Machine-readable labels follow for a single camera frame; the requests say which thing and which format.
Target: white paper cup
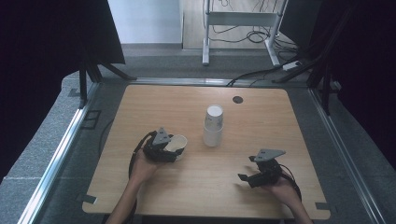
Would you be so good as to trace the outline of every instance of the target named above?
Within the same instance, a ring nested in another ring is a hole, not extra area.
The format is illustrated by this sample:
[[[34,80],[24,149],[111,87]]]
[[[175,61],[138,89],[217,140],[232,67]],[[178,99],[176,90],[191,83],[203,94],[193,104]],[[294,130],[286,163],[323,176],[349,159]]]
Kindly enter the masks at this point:
[[[175,152],[178,149],[184,148],[183,152],[177,156],[176,161],[181,160],[183,158],[184,151],[186,150],[187,138],[181,134],[176,134],[171,137],[171,142],[166,145],[164,150]]]
[[[222,126],[220,130],[210,131],[204,125],[204,143],[209,147],[217,147],[221,143]]]
[[[216,132],[222,129],[223,109],[221,105],[210,105],[206,110],[205,127],[209,131]]]

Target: human hand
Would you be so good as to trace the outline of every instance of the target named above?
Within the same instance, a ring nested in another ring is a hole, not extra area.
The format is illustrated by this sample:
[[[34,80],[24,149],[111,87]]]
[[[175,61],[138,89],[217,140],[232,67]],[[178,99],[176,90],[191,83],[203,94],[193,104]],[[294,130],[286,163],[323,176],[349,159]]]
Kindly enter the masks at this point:
[[[274,185],[264,185],[261,186],[262,189],[268,190],[272,193],[278,200],[280,200],[283,204],[290,207],[296,203],[301,203],[300,198],[291,185],[289,180],[285,179],[284,177],[280,177]]]
[[[130,180],[141,184],[149,180],[162,165],[164,165],[164,163],[151,161],[146,157],[143,150],[138,150],[134,160]]]
[[[280,177],[274,185],[264,185],[262,189],[271,192],[278,200],[285,204],[293,213],[296,223],[298,224],[312,224],[312,220],[306,212],[303,203],[300,200],[296,190],[291,185],[289,180]]]

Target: aluminum rail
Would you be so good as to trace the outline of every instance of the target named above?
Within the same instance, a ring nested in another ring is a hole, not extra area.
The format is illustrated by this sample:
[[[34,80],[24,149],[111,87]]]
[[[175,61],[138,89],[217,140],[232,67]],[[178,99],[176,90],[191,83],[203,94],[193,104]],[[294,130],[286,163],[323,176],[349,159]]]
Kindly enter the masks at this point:
[[[92,83],[89,92],[89,99],[94,96],[98,89],[98,86],[98,83]],[[81,122],[83,121],[84,116],[87,113],[91,103],[92,100],[89,100],[82,109],[78,109],[76,111],[76,114],[72,118],[66,132],[64,133],[64,136],[55,153],[53,154],[46,171],[44,172],[40,182],[35,188],[35,192],[30,198],[29,203],[26,205],[20,217],[20,220],[18,221],[19,224],[33,223],[35,221],[35,217],[40,211],[41,206],[43,205],[45,199],[47,198],[47,195],[50,192],[50,187],[52,186],[52,183],[54,182],[58,171],[61,169],[64,158],[66,157],[67,152],[70,149],[71,143],[73,142],[73,139],[78,132],[78,128],[81,125]]]
[[[334,143],[334,146],[340,156],[340,159],[344,166],[346,167],[346,171],[351,178],[352,184],[354,185],[358,195],[361,198],[361,202],[366,209],[366,212],[372,223],[382,224],[387,223],[384,217],[381,214],[381,211],[378,208],[377,202],[369,188],[367,187],[361,172],[356,166],[355,162],[352,160],[346,145],[344,144],[343,139],[341,138],[339,132],[337,131],[334,123],[332,122],[332,118],[326,114],[326,112],[321,107],[319,96],[316,94],[315,90],[308,89],[314,104],[318,110],[320,117],[323,120],[324,125],[326,126],[327,131]]]
[[[166,77],[141,77],[130,84],[139,85],[179,85],[179,86],[212,86],[225,87],[231,79],[221,78],[166,78]],[[265,87],[265,88],[306,88],[305,82],[289,81],[287,83],[274,83],[272,80],[238,79],[233,87]]]

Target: wire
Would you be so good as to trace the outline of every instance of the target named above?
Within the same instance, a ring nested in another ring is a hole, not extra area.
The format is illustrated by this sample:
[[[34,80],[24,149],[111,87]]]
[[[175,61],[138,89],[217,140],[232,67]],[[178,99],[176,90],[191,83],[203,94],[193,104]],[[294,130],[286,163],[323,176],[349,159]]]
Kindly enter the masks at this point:
[[[205,0],[202,1],[202,24],[204,25],[204,29],[206,29],[206,25],[205,25]]]
[[[288,171],[289,171],[289,173],[290,173],[290,175],[291,175],[291,178],[293,179],[293,181],[295,181],[296,179],[294,178],[294,175],[293,175],[293,173],[291,172],[291,170],[287,167],[287,166],[285,166],[285,165],[282,165],[282,164],[279,164],[279,166],[282,166],[282,167],[284,167],[284,168],[286,168]]]
[[[236,27],[239,27],[239,26],[233,26],[233,27],[231,27],[231,28],[229,28],[229,29],[227,29],[227,30],[223,30],[223,31],[216,31],[216,30],[215,30],[215,26],[212,25],[212,30],[213,30],[213,32],[215,32],[216,34],[222,34],[222,33],[231,31],[231,30],[235,29]]]
[[[267,0],[267,7],[266,7],[265,9],[263,9],[263,8],[264,8],[264,3],[265,3],[265,0],[258,1],[257,4],[254,6],[253,10],[251,10],[251,11],[254,12],[254,9],[255,9],[259,4],[261,4],[261,5],[260,5],[260,8],[259,8],[259,12],[264,12],[264,11],[268,8],[269,0]]]
[[[290,44],[290,45],[295,45],[295,46],[297,46],[295,43],[290,43],[290,42],[288,42],[288,41],[284,41],[284,40],[277,40],[277,41],[282,42],[282,43],[285,43],[285,44]]]
[[[273,12],[275,12],[276,3],[277,3],[277,0],[275,0]]]
[[[230,0],[219,0],[219,2],[221,2],[221,5],[223,7],[230,7],[231,10],[233,11],[233,7],[231,6],[231,1]]]
[[[298,50],[297,48],[285,47],[285,46],[281,45],[279,42],[280,42],[280,41],[279,41],[279,40],[276,40],[276,39],[275,39],[275,41],[274,41],[275,47],[277,47],[278,49],[286,49],[286,50],[288,50],[288,51],[297,51],[297,50]]]
[[[256,82],[258,82],[258,81],[260,81],[260,80],[263,80],[263,79],[259,79],[259,78],[258,78],[258,79],[256,79],[254,82],[250,83],[250,85],[248,85],[248,86],[249,86],[249,87],[252,87],[254,83],[256,83]]]
[[[282,59],[283,61],[289,61],[290,59],[286,59],[286,58],[284,58],[284,57],[282,57],[282,56],[280,55],[281,53],[286,53],[286,52],[287,52],[287,53],[290,53],[290,51],[288,51],[288,50],[280,50],[280,51],[278,51],[278,52],[277,52],[277,57],[280,58],[280,59]]]
[[[296,55],[296,56],[292,57],[291,59],[287,60],[286,62],[282,63],[280,66],[273,67],[271,69],[260,70],[260,71],[256,71],[256,72],[250,72],[250,73],[246,73],[244,75],[241,75],[239,77],[236,77],[236,78],[232,79],[229,83],[227,83],[226,87],[232,87],[233,84],[236,82],[236,80],[238,80],[238,79],[240,79],[242,77],[255,77],[258,74],[264,73],[266,75],[266,74],[275,72],[276,70],[279,70],[281,67],[283,67],[283,65],[295,61],[297,57],[298,57],[298,55]]]
[[[229,28],[229,29],[227,29],[227,30],[218,32],[218,31],[215,30],[214,26],[212,26],[213,31],[214,31],[216,34],[221,34],[221,33],[230,31],[230,30],[232,30],[232,29],[234,29],[234,28],[236,28],[236,27],[239,27],[239,26],[234,26],[234,27],[231,27],[231,28]],[[254,40],[254,39],[252,39],[253,36],[257,36],[257,37],[259,38],[259,40]],[[268,35],[267,33],[262,32],[262,31],[255,31],[255,30],[254,30],[254,27],[253,27],[253,30],[252,30],[252,31],[249,31],[249,32],[247,33],[247,36],[246,36],[245,38],[242,38],[242,39],[239,39],[239,40],[214,39],[214,38],[210,38],[210,37],[209,37],[209,39],[212,40],[212,41],[222,41],[222,42],[226,42],[226,43],[239,43],[239,42],[242,42],[242,41],[244,41],[244,40],[249,40],[250,42],[252,42],[252,43],[254,43],[254,44],[260,44],[260,43],[264,42],[264,40],[267,39],[268,37],[269,37],[269,35]]]

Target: wooden table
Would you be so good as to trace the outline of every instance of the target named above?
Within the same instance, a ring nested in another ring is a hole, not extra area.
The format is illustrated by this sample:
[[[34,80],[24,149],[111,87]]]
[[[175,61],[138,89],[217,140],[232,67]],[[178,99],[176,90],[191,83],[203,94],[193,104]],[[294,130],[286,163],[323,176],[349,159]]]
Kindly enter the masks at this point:
[[[243,98],[242,104],[233,101]],[[209,105],[224,110],[219,147],[203,142]],[[248,157],[261,148],[283,149],[276,160],[293,172],[311,218],[329,210],[287,93],[274,89],[133,85],[126,88],[88,195],[87,213],[111,213],[128,181],[134,148],[149,132],[164,127],[189,143],[181,161],[163,166],[140,190],[137,214],[197,217],[289,218],[290,210],[260,188],[251,189],[237,174],[257,174]]]

